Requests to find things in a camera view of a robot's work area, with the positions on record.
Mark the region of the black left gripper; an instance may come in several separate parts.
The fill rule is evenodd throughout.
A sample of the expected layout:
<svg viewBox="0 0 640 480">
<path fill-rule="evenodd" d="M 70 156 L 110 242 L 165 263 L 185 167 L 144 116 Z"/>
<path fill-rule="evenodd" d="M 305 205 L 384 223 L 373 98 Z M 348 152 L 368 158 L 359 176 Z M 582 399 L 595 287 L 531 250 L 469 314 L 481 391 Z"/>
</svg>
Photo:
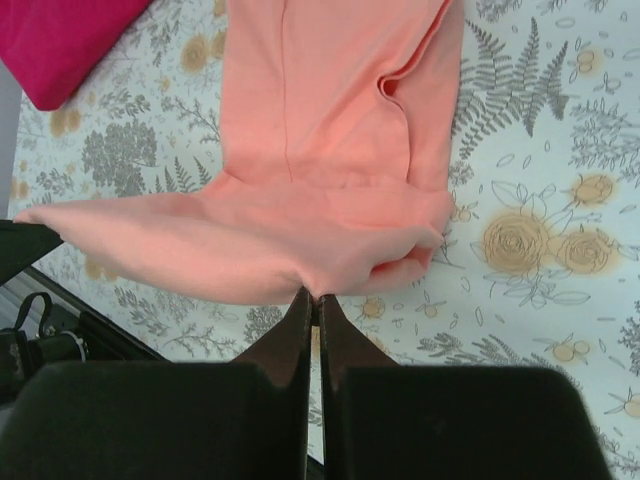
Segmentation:
<svg viewBox="0 0 640 480">
<path fill-rule="evenodd" d="M 63 243 L 59 234 L 44 225 L 1 221 L 0 284 L 31 266 Z M 44 310 L 38 324 L 38 337 L 27 338 L 22 330 L 33 302 L 41 298 Z M 20 305 L 14 325 L 1 330 L 1 404 L 13 402 L 26 383 L 44 365 L 61 361 L 89 359 L 87 342 L 72 330 L 48 333 L 46 322 L 53 312 L 51 296 L 31 293 Z"/>
</svg>

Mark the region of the salmon pink t-shirt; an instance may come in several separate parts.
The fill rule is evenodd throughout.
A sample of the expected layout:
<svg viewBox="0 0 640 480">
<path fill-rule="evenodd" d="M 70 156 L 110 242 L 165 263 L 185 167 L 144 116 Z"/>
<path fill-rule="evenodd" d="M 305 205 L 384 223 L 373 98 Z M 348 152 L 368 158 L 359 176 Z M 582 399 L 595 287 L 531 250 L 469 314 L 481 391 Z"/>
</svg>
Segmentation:
<svg viewBox="0 0 640 480">
<path fill-rule="evenodd" d="M 34 206 L 121 277 L 216 303 L 423 277 L 450 218 L 460 1 L 230 1 L 222 171 L 195 193 Z"/>
</svg>

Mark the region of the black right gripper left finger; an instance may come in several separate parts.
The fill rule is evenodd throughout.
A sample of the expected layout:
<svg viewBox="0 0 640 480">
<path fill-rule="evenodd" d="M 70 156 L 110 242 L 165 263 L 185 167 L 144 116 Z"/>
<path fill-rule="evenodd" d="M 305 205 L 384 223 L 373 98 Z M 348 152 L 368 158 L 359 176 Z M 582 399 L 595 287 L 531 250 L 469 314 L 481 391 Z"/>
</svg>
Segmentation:
<svg viewBox="0 0 640 480">
<path fill-rule="evenodd" d="M 66 361 L 1 432 L 5 479 L 302 479 L 311 297 L 226 363 Z"/>
</svg>

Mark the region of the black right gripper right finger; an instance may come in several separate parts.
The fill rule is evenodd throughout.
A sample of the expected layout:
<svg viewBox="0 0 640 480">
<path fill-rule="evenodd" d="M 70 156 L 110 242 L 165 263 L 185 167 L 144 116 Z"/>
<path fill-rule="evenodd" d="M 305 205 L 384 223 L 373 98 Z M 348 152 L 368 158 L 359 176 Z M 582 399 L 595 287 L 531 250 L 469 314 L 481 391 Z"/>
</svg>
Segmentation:
<svg viewBox="0 0 640 480">
<path fill-rule="evenodd" d="M 578 391 L 540 367 L 402 366 L 318 303 L 329 479 L 607 479 Z"/>
</svg>

